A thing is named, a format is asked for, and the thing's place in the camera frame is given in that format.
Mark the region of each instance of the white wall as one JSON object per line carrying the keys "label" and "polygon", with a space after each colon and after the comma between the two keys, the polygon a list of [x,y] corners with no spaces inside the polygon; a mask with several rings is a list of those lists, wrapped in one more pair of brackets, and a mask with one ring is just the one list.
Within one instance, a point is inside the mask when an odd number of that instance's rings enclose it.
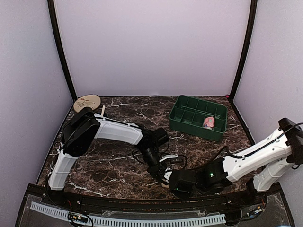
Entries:
{"label": "white wall", "polygon": [[[258,2],[250,50],[235,103],[259,142],[288,117],[303,122],[303,1]],[[303,168],[282,179],[297,226],[303,223]]]}
{"label": "white wall", "polygon": [[0,225],[15,225],[72,104],[46,0],[0,4]]}
{"label": "white wall", "polygon": [[250,0],[57,0],[78,96],[231,90]]}

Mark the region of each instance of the black frame pole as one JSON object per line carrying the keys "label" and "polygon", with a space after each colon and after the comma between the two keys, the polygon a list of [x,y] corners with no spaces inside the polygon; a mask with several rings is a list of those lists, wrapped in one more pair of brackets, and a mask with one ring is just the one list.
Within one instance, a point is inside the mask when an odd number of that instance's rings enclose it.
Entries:
{"label": "black frame pole", "polygon": [[258,0],[251,0],[251,3],[250,3],[250,14],[249,14],[249,17],[248,17],[248,23],[247,23],[247,28],[246,28],[246,34],[245,34],[244,44],[243,44],[243,48],[242,48],[242,53],[241,53],[237,73],[236,73],[236,76],[235,76],[235,80],[234,80],[233,85],[232,85],[232,90],[231,90],[231,93],[229,95],[229,97],[232,100],[235,98],[235,95],[236,95],[236,92],[237,92],[237,89],[238,89],[238,86],[239,86],[239,83],[240,83],[240,79],[241,79],[241,76],[242,76],[242,73],[243,73],[243,69],[244,69],[248,49],[250,47],[250,40],[251,40],[252,30],[253,30],[253,27],[254,27],[255,16],[256,16],[256,11],[257,11],[257,2],[258,2]]}
{"label": "black frame pole", "polygon": [[61,66],[62,66],[62,69],[63,69],[63,73],[64,73],[64,76],[65,76],[65,80],[66,80],[66,83],[67,83],[67,86],[68,86],[68,89],[70,91],[70,94],[71,94],[71,97],[72,97],[73,101],[76,101],[78,97],[77,97],[74,85],[72,84],[71,74],[68,70],[66,58],[65,58],[65,55],[64,55],[54,1],[53,0],[47,0],[47,3],[48,3],[49,16],[51,18],[51,23],[52,23],[52,28],[53,28],[53,36],[55,38],[57,51],[58,51]]}

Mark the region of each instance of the pink object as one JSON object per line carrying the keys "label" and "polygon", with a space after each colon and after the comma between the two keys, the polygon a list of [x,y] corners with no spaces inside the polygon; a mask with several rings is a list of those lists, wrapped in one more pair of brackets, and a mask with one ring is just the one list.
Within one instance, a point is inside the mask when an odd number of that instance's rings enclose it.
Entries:
{"label": "pink object", "polygon": [[205,118],[203,122],[203,128],[213,129],[213,127],[214,127],[214,118],[213,117]]}

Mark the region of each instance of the wooden disc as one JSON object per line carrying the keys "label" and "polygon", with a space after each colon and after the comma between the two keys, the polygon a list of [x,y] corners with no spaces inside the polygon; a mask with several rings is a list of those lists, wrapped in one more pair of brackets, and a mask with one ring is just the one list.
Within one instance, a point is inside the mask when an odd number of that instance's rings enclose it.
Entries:
{"label": "wooden disc", "polygon": [[78,98],[74,103],[74,110],[78,113],[84,107],[90,107],[93,110],[97,109],[101,104],[101,99],[97,95],[87,95],[81,98]]}

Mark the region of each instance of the green plastic tray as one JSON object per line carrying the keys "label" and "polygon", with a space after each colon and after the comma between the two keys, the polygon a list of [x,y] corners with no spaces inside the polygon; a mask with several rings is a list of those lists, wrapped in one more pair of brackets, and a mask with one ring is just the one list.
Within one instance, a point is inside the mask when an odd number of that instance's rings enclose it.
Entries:
{"label": "green plastic tray", "polygon": [[[214,117],[214,128],[202,127],[206,117]],[[226,131],[227,107],[201,99],[179,96],[169,114],[170,128],[208,140],[219,141]]]}

